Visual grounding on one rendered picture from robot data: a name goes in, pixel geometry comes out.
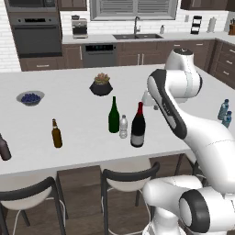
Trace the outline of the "dark red-capped wine bottle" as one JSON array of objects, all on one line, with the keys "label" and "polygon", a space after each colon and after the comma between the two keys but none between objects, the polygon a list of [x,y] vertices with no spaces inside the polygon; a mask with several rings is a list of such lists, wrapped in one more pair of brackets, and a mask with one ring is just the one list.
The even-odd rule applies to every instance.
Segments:
[{"label": "dark red-capped wine bottle", "polygon": [[130,144],[140,148],[144,143],[146,129],[145,118],[143,116],[143,103],[139,102],[138,111],[131,124]]}]

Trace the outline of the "succulent in black pot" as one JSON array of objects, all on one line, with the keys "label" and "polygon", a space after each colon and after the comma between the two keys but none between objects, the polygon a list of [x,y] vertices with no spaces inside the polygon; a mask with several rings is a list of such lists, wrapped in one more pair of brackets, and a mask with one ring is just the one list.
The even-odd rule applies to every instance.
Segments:
[{"label": "succulent in black pot", "polygon": [[104,96],[108,95],[113,87],[111,86],[110,77],[105,73],[99,73],[96,77],[92,85],[90,86],[90,90],[94,95]]}]

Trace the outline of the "blue plastic water bottle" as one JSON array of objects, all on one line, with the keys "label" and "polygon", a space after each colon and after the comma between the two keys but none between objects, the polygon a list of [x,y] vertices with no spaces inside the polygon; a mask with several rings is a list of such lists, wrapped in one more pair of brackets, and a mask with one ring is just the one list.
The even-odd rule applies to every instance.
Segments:
[{"label": "blue plastic water bottle", "polygon": [[229,124],[231,122],[231,111],[228,111],[227,114],[225,115],[225,117],[222,120],[222,124],[228,128]]},{"label": "blue plastic water bottle", "polygon": [[225,99],[218,112],[218,120],[222,120],[229,109],[229,100]]}]

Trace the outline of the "brown oven housing drawer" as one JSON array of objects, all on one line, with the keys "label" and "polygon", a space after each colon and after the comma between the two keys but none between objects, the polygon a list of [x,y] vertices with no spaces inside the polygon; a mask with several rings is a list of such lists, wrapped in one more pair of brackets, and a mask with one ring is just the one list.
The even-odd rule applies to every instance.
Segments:
[{"label": "brown oven housing drawer", "polygon": [[63,57],[43,57],[20,59],[22,72],[60,70],[65,68]]}]

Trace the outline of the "window with blinds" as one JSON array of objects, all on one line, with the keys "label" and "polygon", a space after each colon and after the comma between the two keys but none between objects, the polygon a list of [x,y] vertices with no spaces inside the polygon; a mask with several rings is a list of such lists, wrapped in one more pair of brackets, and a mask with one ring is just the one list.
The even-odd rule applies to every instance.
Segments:
[{"label": "window with blinds", "polygon": [[178,0],[90,0],[92,21],[173,20]]}]

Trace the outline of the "silver coffee machine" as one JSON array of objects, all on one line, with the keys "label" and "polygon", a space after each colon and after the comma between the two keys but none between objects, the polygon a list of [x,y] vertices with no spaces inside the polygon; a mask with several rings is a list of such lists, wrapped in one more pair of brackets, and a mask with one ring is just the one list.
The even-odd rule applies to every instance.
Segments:
[{"label": "silver coffee machine", "polygon": [[87,20],[80,18],[77,15],[72,16],[72,31],[74,39],[86,39],[87,34]]}]

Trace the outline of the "dark wall oven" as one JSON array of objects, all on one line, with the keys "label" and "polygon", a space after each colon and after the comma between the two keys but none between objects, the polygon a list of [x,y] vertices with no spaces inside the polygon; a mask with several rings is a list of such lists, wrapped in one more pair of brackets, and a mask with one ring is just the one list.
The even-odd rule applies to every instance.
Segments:
[{"label": "dark wall oven", "polygon": [[59,20],[53,14],[11,14],[9,21],[19,59],[62,56]]}]

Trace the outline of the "clear plastic bottle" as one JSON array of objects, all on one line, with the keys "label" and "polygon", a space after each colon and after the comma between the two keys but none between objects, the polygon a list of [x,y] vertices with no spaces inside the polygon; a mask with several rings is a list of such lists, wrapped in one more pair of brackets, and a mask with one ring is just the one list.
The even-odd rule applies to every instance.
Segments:
[{"label": "clear plastic bottle", "polygon": [[122,116],[121,120],[119,121],[119,124],[119,137],[121,139],[125,139],[128,136],[128,121],[125,115]]}]

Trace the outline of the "dark dishwasher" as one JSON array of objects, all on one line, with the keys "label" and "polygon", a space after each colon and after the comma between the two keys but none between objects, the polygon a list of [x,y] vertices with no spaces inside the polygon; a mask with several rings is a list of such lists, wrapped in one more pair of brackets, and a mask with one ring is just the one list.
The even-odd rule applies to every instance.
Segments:
[{"label": "dark dishwasher", "polygon": [[116,43],[90,43],[82,46],[84,68],[113,67],[117,65]]}]

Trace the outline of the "dark microwave oven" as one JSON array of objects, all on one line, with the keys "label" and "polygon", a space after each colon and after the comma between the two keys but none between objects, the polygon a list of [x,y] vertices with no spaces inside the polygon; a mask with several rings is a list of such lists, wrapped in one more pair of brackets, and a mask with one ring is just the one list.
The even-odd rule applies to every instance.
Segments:
[{"label": "dark microwave oven", "polygon": [[55,12],[55,0],[4,0],[8,12]]}]

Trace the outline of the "green glass bottle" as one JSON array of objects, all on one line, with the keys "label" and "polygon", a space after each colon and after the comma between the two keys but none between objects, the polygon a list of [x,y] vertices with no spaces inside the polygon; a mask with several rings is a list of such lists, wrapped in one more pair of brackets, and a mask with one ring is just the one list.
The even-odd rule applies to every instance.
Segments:
[{"label": "green glass bottle", "polygon": [[119,113],[115,97],[113,97],[112,107],[108,115],[108,130],[111,133],[119,132]]}]

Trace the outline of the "white paper towel roll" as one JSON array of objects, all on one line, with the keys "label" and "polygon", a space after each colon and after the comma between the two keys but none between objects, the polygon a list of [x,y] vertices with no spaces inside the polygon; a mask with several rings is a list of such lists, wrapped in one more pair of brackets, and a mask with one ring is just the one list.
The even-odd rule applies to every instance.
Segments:
[{"label": "white paper towel roll", "polygon": [[207,27],[207,33],[214,33],[215,26],[216,26],[216,18],[212,17],[209,19],[208,27]]}]

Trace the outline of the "dark brown glass bottle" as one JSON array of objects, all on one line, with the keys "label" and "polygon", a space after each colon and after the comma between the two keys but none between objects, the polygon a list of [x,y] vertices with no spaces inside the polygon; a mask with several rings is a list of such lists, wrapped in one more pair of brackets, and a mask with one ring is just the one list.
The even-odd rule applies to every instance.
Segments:
[{"label": "dark brown glass bottle", "polygon": [[4,161],[8,161],[11,159],[11,153],[8,148],[7,142],[3,139],[1,134],[0,134],[0,156]]}]

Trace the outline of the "white stool with black frame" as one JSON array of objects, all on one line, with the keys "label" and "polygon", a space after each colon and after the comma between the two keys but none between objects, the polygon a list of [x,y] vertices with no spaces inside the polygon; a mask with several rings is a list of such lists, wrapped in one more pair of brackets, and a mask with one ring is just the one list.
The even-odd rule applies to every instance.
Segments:
[{"label": "white stool with black frame", "polygon": [[179,174],[179,170],[180,170],[180,166],[181,166],[181,163],[182,163],[182,160],[183,160],[183,157],[186,157],[186,159],[188,160],[191,168],[192,168],[192,175],[194,176],[199,176],[202,178],[202,185],[204,185],[206,182],[207,182],[207,179],[206,177],[203,175],[198,163],[197,163],[197,160],[196,160],[196,157],[195,155],[192,153],[192,152],[188,152],[188,153],[181,153],[179,155],[179,158],[178,158],[178,162],[176,164],[176,168],[175,168],[175,172],[174,174],[175,175],[178,175]]},{"label": "white stool with black frame", "polygon": [[[137,207],[143,186],[151,179],[154,179],[159,170],[160,164],[155,162],[151,165],[149,159],[138,162],[122,160],[120,162],[103,163],[100,165],[101,211],[103,213],[105,235],[121,235],[114,233],[108,227],[107,193],[113,189],[120,192],[135,192],[135,206]],[[138,234],[141,234],[141,231],[125,235]]]},{"label": "white stool with black frame", "polygon": [[17,224],[18,215],[21,214],[29,227],[30,223],[26,210],[39,205],[47,199],[54,199],[61,235],[66,235],[65,205],[59,196],[60,190],[57,187],[57,175],[57,173],[49,175],[41,173],[33,176],[14,176],[8,180],[0,180],[0,226],[4,235],[9,235],[9,232],[3,207],[16,210],[15,223]]}]

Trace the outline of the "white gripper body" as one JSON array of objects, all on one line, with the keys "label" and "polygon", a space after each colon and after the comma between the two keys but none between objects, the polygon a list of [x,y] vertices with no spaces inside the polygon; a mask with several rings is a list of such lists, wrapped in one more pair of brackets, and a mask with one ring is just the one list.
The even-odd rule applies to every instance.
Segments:
[{"label": "white gripper body", "polygon": [[159,109],[157,103],[151,97],[151,94],[148,91],[144,92],[143,97],[141,99],[141,102],[145,106],[152,106],[154,110],[158,110]]}]

